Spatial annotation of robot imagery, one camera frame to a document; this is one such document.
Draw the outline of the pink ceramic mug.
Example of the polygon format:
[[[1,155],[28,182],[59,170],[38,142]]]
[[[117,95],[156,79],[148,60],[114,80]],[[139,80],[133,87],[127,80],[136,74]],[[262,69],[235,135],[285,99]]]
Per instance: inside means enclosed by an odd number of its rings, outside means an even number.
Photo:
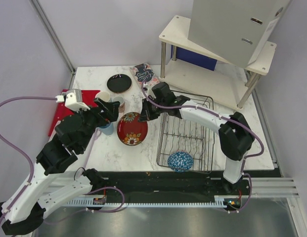
[[[125,100],[122,96],[116,96],[112,99],[113,102],[119,102],[119,113],[123,113],[125,111]]]

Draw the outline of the light blue ceramic mug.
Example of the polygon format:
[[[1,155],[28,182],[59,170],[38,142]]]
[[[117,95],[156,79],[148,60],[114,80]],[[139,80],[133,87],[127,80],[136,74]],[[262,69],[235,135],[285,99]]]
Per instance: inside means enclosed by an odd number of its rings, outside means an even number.
[[[106,91],[101,91],[101,92],[97,93],[95,95],[95,98],[99,98],[99,99],[103,100],[104,102],[111,102],[112,101],[110,93],[106,92]]]

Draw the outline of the blue plastic tumbler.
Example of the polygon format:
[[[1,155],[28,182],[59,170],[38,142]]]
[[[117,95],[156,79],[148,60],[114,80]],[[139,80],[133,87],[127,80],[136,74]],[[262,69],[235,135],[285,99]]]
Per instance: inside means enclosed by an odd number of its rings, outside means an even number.
[[[109,124],[107,124],[105,126],[101,126],[99,129],[100,129],[101,133],[103,133],[103,134],[105,134],[107,136],[112,135],[113,132],[114,132],[114,126],[113,126],[112,123],[109,123]]]

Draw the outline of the red floral plate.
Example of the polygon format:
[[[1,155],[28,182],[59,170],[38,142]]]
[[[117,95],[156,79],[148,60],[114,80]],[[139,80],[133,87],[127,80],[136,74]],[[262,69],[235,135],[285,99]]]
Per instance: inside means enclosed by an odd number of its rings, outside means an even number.
[[[140,114],[129,112],[124,114],[117,124],[117,135],[119,140],[127,146],[141,144],[148,134],[147,122],[139,122]]]

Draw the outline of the black plate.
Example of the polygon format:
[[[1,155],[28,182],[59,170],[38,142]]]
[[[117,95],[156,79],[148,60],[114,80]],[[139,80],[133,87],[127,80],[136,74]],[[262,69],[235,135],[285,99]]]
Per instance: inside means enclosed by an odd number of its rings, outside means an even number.
[[[131,78],[126,74],[116,74],[107,80],[107,88],[114,93],[123,93],[132,86]]]

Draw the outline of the blue white patterned bowl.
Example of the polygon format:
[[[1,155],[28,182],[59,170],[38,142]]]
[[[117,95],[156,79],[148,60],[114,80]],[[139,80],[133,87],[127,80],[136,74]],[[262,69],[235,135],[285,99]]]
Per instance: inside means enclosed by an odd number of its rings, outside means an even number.
[[[172,153],[167,160],[168,167],[175,172],[189,171],[194,164],[192,156],[185,151]]]

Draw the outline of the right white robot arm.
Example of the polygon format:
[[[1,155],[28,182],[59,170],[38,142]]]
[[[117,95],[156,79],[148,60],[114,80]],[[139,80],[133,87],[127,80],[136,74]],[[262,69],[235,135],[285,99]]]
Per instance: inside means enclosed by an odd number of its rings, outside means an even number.
[[[226,156],[224,180],[221,188],[226,194],[233,194],[239,189],[245,154],[251,148],[255,135],[241,113],[225,117],[211,109],[201,106],[187,96],[175,96],[165,82],[153,88],[154,97],[147,93],[146,83],[140,86],[143,95],[139,122],[157,119],[160,114],[184,119],[208,128],[219,136],[220,147]]]

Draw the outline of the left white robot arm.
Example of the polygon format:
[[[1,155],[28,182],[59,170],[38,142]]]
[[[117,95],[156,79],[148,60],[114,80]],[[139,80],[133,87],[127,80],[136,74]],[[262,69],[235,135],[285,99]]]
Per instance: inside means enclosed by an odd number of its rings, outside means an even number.
[[[55,135],[30,163],[30,174],[15,194],[0,202],[0,228],[6,235],[26,235],[37,229],[52,212],[80,195],[99,194],[103,178],[87,169],[73,183],[44,195],[47,187],[82,155],[98,127],[118,119],[119,103],[95,98],[95,107],[81,104],[55,127]]]

